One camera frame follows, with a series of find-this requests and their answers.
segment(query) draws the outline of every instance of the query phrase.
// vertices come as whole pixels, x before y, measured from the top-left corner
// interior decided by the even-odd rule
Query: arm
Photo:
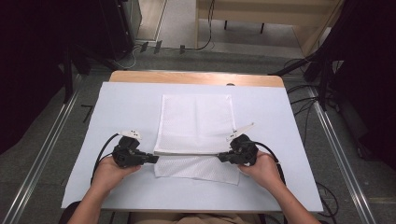
[[[319,224],[283,184],[271,155],[259,151],[253,166],[239,165],[239,169],[274,196],[290,224]]]
[[[104,158],[94,174],[91,187],[68,223],[97,223],[102,203],[121,180],[140,169],[140,166],[121,169],[111,157]]]

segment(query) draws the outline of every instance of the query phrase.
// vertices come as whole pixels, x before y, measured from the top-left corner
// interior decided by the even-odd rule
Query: black device
[[[232,150],[222,152],[218,155],[221,162],[229,161],[232,164],[248,165],[254,165],[256,163],[259,149],[250,141],[247,135],[242,134],[236,137],[230,146]]]
[[[150,153],[142,152],[137,147],[140,145],[137,139],[123,136],[119,144],[114,147],[112,156],[119,167],[143,165],[144,163],[156,163],[159,159]]]

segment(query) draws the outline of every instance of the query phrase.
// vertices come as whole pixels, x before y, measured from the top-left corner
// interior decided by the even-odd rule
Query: table
[[[208,18],[211,0],[196,0],[195,47],[199,20]],[[304,56],[315,49],[327,27],[335,24],[344,0],[216,0],[213,20],[293,25]]]
[[[229,83],[236,87],[225,86]],[[291,192],[308,211],[322,211],[315,180],[280,77],[158,71],[116,71],[110,81],[103,84],[90,128],[69,178],[62,207],[83,197],[89,187],[90,167],[113,133],[138,130],[143,136],[139,149],[152,152],[158,132],[162,94],[200,92],[231,94],[237,127],[249,124],[254,118],[255,128],[249,131],[249,137],[272,146],[282,162]],[[249,111],[248,116],[241,116],[246,111]],[[111,152],[116,144],[109,144],[104,155]],[[139,172],[126,177],[108,196],[103,209],[188,213],[281,211],[272,195],[248,176],[241,175],[238,185],[188,178],[156,178],[152,164],[145,164]]]

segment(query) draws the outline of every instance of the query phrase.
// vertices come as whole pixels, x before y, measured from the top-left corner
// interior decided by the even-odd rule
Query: gray floor
[[[162,41],[164,48],[178,49],[180,45],[194,48],[194,11],[195,0],[167,0],[157,41]],[[209,25],[207,20],[199,22],[198,43],[199,47],[202,47],[209,39]],[[227,30],[224,30],[224,21],[213,20],[211,26],[211,43],[205,50],[269,57],[304,57],[290,25],[267,23],[262,34],[261,23],[228,21]],[[329,32],[330,29],[325,31],[319,45]]]
[[[164,41],[165,30],[167,29],[163,28],[160,33],[160,36],[163,36],[163,47],[166,43]],[[283,46],[282,48],[288,48],[290,43],[287,39],[291,41],[293,39],[292,35],[286,37],[285,44],[280,44],[280,46]],[[236,54],[230,50],[226,52],[222,52],[225,50],[187,51],[184,54],[179,54],[174,49],[162,49],[160,53],[154,54],[154,49],[148,49],[143,53],[138,51],[134,53],[136,61],[132,69],[268,74],[283,68],[289,59],[298,58],[293,49],[277,51],[278,49],[278,47],[263,48],[260,55],[250,51],[240,51]],[[130,55],[119,63],[124,65],[133,64],[134,57]],[[93,70],[89,76],[84,76],[78,98],[49,155],[49,160],[32,194],[28,195],[28,198],[29,196],[30,198],[19,218],[19,223],[57,223],[59,220],[62,213],[60,206],[64,188],[89,126],[89,121],[83,122],[89,108],[81,105],[95,104],[102,82],[107,81],[111,74],[109,70],[100,64],[92,63],[92,65]],[[296,70],[292,73],[294,75],[283,77],[287,89],[304,83],[301,71]],[[300,89],[290,94],[290,101],[307,96],[309,96],[307,89]],[[28,175],[36,155],[50,132],[51,125],[62,109],[63,97],[63,91],[55,95],[22,140],[15,147],[0,155],[0,220],[3,220],[6,216],[19,187]],[[298,110],[301,106],[294,105],[293,109]],[[336,130],[352,170],[368,199],[377,223],[394,223],[394,220],[396,220],[396,214],[393,212],[396,209],[396,172],[382,161],[362,160],[358,156],[356,146],[340,115],[332,109],[329,109],[327,114],[332,120],[332,125]],[[306,111],[296,117],[296,122],[302,139],[304,139]],[[323,131],[318,114],[314,109],[310,111],[308,117],[305,149],[315,179],[329,188],[339,202],[339,211],[335,216],[337,222],[364,223],[357,212],[346,181],[331,150],[326,133]],[[322,188],[319,188],[319,192],[330,207],[335,208],[335,200],[331,194]],[[101,217],[101,223],[108,223],[109,216],[108,212],[104,212]],[[318,217],[332,223],[327,217]],[[126,220],[126,214],[118,213],[114,223],[123,223],[124,220]]]

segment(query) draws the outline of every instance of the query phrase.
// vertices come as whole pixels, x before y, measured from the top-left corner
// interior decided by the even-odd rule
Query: wooden table edge
[[[109,82],[285,87],[282,78],[278,76],[214,72],[115,71]]]

